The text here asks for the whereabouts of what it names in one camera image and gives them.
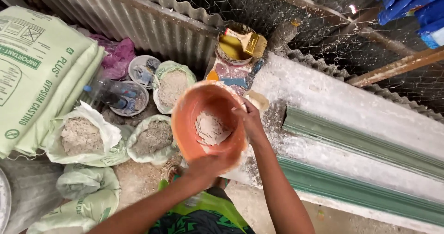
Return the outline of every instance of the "paint brush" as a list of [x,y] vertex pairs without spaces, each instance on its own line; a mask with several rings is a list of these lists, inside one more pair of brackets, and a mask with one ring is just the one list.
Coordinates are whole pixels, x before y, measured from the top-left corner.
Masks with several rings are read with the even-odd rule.
[[242,45],[245,53],[260,58],[264,55],[265,47],[267,47],[267,40],[260,34],[249,32],[248,34],[239,34],[229,28],[225,28],[224,35],[237,38]]

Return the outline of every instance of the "foot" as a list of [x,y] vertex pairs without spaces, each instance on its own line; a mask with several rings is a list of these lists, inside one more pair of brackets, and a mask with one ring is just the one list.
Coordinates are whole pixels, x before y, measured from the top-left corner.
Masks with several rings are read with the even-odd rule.
[[216,187],[221,188],[222,190],[225,190],[226,185],[228,185],[228,183],[230,183],[230,180],[229,180],[229,179],[224,179],[224,178],[221,178],[221,177],[217,177],[217,178],[214,180],[214,182],[213,182],[213,184],[211,185],[211,187],[216,186]]
[[174,178],[182,176],[182,170],[179,166],[172,166],[168,169],[168,183],[174,182]]

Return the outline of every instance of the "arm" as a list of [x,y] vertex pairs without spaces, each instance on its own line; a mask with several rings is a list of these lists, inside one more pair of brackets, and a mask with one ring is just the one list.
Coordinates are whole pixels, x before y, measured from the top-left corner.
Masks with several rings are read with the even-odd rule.
[[228,166],[226,155],[197,159],[174,183],[112,215],[88,234],[144,233],[176,204],[206,189]]
[[265,200],[276,232],[315,234],[307,210],[282,172],[262,127],[259,110],[246,99],[244,103],[248,112],[235,109],[233,113],[244,122],[245,131],[256,156]]

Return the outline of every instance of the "pink cloth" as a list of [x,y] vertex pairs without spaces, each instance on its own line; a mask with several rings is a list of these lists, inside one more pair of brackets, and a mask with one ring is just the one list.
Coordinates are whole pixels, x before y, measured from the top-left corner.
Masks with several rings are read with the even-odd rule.
[[105,47],[108,55],[102,61],[104,78],[118,80],[128,74],[128,65],[136,57],[134,54],[134,43],[130,38],[121,42],[113,42],[100,34],[92,34],[90,38],[97,40],[99,46]]

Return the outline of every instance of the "plastic bottle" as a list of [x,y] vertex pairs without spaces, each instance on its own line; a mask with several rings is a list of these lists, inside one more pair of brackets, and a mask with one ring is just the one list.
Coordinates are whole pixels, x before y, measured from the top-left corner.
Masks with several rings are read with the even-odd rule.
[[91,98],[98,99],[108,106],[115,107],[117,109],[124,109],[128,104],[127,99],[124,96],[116,95],[106,90],[93,90],[90,86],[86,85],[83,89],[89,93]]
[[130,98],[137,98],[141,94],[139,87],[136,85],[113,81],[107,78],[96,80],[92,83],[91,87],[93,90],[109,91],[116,95],[123,95]]

